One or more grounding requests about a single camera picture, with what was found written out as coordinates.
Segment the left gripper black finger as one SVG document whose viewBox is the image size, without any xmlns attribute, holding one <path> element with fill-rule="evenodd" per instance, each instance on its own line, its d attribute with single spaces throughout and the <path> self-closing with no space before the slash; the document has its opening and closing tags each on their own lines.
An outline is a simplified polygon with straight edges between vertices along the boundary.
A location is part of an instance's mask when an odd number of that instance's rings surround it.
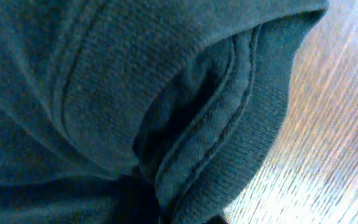
<svg viewBox="0 0 358 224">
<path fill-rule="evenodd" d="M 221 215 L 215 215 L 204 224 L 228 224 Z"/>
</svg>

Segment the dark green t-shirt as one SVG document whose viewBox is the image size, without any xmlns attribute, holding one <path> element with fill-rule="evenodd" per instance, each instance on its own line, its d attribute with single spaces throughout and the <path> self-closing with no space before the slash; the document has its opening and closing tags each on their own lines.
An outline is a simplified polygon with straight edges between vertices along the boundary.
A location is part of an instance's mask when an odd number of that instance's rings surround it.
<svg viewBox="0 0 358 224">
<path fill-rule="evenodd" d="M 0 1 L 0 223 L 205 223 L 260 169 L 327 0 Z"/>
</svg>

